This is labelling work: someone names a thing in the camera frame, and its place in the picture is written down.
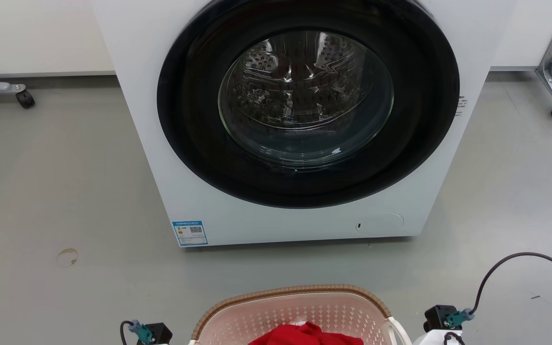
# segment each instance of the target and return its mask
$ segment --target pink laundry basket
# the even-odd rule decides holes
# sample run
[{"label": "pink laundry basket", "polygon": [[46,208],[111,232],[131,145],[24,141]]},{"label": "pink laundry basket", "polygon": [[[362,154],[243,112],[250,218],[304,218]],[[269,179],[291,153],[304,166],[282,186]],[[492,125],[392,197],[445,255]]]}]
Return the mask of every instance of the pink laundry basket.
[{"label": "pink laundry basket", "polygon": [[190,345],[247,345],[279,325],[310,321],[364,345],[404,345],[410,338],[380,299],[351,285],[277,288],[226,299],[202,316]]}]

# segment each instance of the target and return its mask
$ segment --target washing machine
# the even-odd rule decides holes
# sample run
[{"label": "washing machine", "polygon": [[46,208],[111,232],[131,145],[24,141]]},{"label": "washing machine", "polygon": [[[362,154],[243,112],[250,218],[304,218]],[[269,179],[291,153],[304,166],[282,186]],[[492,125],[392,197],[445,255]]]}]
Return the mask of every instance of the washing machine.
[{"label": "washing machine", "polygon": [[173,233],[194,247],[420,234],[514,3],[94,9]]}]

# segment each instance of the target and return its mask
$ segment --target basket handle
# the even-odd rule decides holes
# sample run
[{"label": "basket handle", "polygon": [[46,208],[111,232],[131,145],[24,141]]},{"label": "basket handle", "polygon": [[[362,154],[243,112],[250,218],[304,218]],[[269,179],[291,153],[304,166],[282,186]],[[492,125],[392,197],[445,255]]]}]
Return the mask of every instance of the basket handle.
[{"label": "basket handle", "polygon": [[402,340],[403,345],[412,345],[412,341],[410,341],[402,325],[392,316],[387,318],[386,327],[388,328],[387,331],[389,332],[392,345],[397,345],[397,339],[395,338],[396,334]]}]

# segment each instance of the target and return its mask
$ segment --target white wall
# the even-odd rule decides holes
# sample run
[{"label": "white wall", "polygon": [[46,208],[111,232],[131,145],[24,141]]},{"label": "white wall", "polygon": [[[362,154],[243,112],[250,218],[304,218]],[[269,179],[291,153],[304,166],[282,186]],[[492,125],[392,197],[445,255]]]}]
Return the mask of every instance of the white wall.
[{"label": "white wall", "polygon": [[0,0],[0,74],[113,70],[90,0]]},{"label": "white wall", "polygon": [[493,66],[538,66],[552,38],[552,1],[518,0]]}]

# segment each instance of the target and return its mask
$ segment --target red cloth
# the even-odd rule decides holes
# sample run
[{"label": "red cloth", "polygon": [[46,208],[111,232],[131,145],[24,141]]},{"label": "red cloth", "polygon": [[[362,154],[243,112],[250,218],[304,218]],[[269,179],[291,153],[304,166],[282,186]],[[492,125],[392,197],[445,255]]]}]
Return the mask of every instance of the red cloth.
[{"label": "red cloth", "polygon": [[324,333],[317,325],[307,322],[303,326],[278,326],[249,345],[363,345],[363,341],[344,334]]}]

